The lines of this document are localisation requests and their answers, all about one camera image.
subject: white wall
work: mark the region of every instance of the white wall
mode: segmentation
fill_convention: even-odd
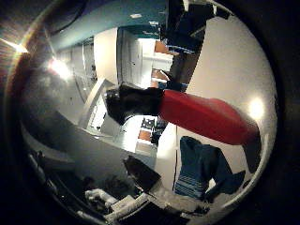
[[[269,155],[277,126],[274,107],[276,89],[273,74],[258,41],[237,18],[230,17],[228,21],[215,18],[207,22],[202,52],[187,93],[205,98],[223,99],[247,114],[250,114],[250,102],[256,98],[260,99],[264,115],[256,119],[256,122],[261,132],[262,147],[268,146],[268,149],[264,148],[263,151],[268,151],[267,155]],[[169,129],[166,129],[166,132],[171,132],[172,135],[172,131]],[[177,130],[177,145],[183,135],[220,147],[234,173],[246,170],[245,180],[253,175],[248,171],[245,153],[241,145],[233,146],[213,141],[180,127]],[[170,139],[170,135],[162,136],[162,138],[167,141]],[[162,154],[160,149],[158,148],[157,157]],[[175,149],[170,151],[169,156],[164,158],[165,163],[173,165],[173,168],[175,165],[174,151]],[[162,170],[158,163],[159,160],[157,169],[162,172],[163,182],[169,184],[168,188],[171,188],[169,177],[173,176],[174,170]],[[223,197],[223,199],[219,199],[219,203],[226,201],[225,196]]]
[[[94,36],[94,56],[97,76],[118,84],[116,70],[117,28]]]

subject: ceiling light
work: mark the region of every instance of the ceiling light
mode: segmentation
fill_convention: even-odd
[[[141,18],[141,16],[142,16],[142,14],[139,14],[139,13],[137,13],[137,14],[131,14],[131,15],[130,15],[130,17],[131,17],[132,19]]]
[[[57,73],[64,80],[67,80],[71,76],[71,72],[68,70],[67,65],[56,58],[53,58],[49,62],[48,68]]]

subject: blue cloth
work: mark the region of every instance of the blue cloth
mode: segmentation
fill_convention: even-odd
[[[233,174],[219,148],[184,136],[180,140],[180,151],[182,167],[175,193],[202,200],[207,197],[205,192],[211,179],[216,185],[209,191],[210,198],[221,192],[233,194],[242,185],[245,172]]]

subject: white object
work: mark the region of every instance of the white object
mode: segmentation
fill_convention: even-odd
[[[115,199],[112,195],[106,193],[102,189],[93,189],[93,190],[86,190],[85,191],[85,198],[88,200],[94,200],[96,198],[100,198],[105,202],[105,206],[109,208],[112,204],[115,204],[118,202],[117,199]]]
[[[142,14],[139,14],[139,13],[137,13],[137,14],[131,14],[131,15],[130,15],[130,17],[131,17],[132,19],[141,18],[141,16],[142,16]]]
[[[129,205],[130,203],[132,203],[133,201],[134,201],[134,199],[132,198],[132,196],[127,195],[124,199],[122,199],[119,202],[113,204],[112,205],[112,210],[113,211],[119,211],[122,208],[124,208],[127,205]]]

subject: red object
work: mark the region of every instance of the red object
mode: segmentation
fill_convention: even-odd
[[[181,128],[228,144],[244,144],[259,134],[252,119],[225,101],[165,90],[159,116]]]

